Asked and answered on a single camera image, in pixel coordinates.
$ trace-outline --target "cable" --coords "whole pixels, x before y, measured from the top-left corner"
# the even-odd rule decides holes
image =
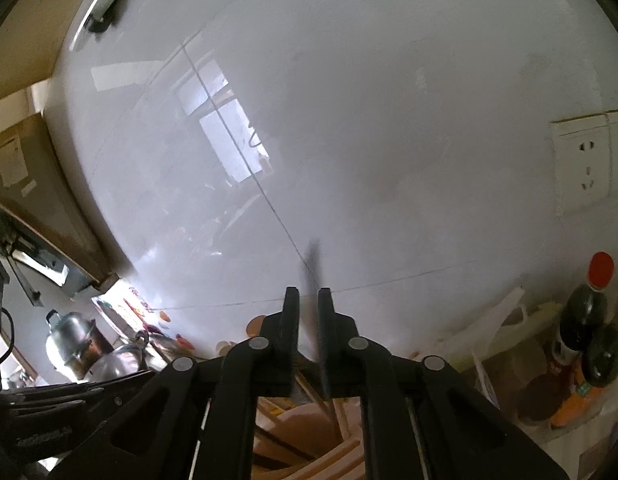
[[[250,148],[257,148],[258,146],[260,146],[262,144],[262,141],[259,139],[260,142],[258,142],[257,144],[252,144],[251,141],[253,140],[253,137],[256,136],[256,131],[254,130],[254,132],[251,134],[251,136],[249,137],[249,147]]]
[[[7,357],[11,355],[11,352],[13,352],[13,347],[16,344],[15,343],[16,334],[15,334],[15,326],[13,325],[13,318],[11,317],[11,314],[9,314],[9,311],[3,306],[0,309],[9,318],[9,324],[11,325],[11,337],[9,338],[10,339],[9,348],[7,348],[7,352],[0,358],[0,364],[2,364],[4,361],[6,361]]]

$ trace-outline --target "paper note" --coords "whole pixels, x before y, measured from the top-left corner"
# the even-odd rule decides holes
[[[26,184],[25,187],[23,187],[20,190],[20,193],[22,194],[22,198],[26,197],[29,193],[31,193],[35,187],[38,185],[38,183],[36,182],[36,180],[33,178],[31,180],[31,182],[29,182],[28,184]]]
[[[10,187],[28,177],[20,136],[13,136],[0,146],[0,176],[4,187]]]

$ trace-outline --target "black cable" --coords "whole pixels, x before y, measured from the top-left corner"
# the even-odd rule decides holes
[[[13,325],[13,318],[11,317],[11,314],[9,314],[9,311],[4,308],[3,306],[0,308],[3,313],[9,318],[9,324],[11,325],[11,337],[9,338],[9,348],[7,348],[7,352],[6,354],[4,354],[1,358],[0,358],[0,364],[2,364],[7,357],[9,357],[11,355],[11,352],[13,352],[13,347],[15,346],[15,341],[16,341],[16,337],[15,337],[15,327]]]

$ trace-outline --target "screw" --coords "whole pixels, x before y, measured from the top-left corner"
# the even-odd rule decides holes
[[[186,372],[193,366],[193,360],[188,357],[178,357],[172,365],[177,372]]]
[[[428,355],[422,363],[433,372],[438,372],[445,367],[445,360],[437,355]]]
[[[369,346],[369,341],[364,337],[352,337],[349,340],[349,346],[354,350],[364,350]]]
[[[266,337],[256,336],[249,340],[249,347],[254,350],[263,350],[269,346],[269,340]]]

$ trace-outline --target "dark glass bottle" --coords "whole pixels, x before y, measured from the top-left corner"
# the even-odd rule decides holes
[[[583,415],[592,402],[618,376],[618,323],[601,326],[578,359],[573,393],[550,419],[552,428],[564,428]]]
[[[582,374],[596,388],[608,386],[618,376],[618,328],[599,328],[582,356]]]
[[[573,291],[560,317],[551,346],[550,371],[559,374],[571,366],[592,341],[605,321],[607,298],[602,290],[614,274],[614,261],[607,253],[596,253],[590,262],[587,282]]]

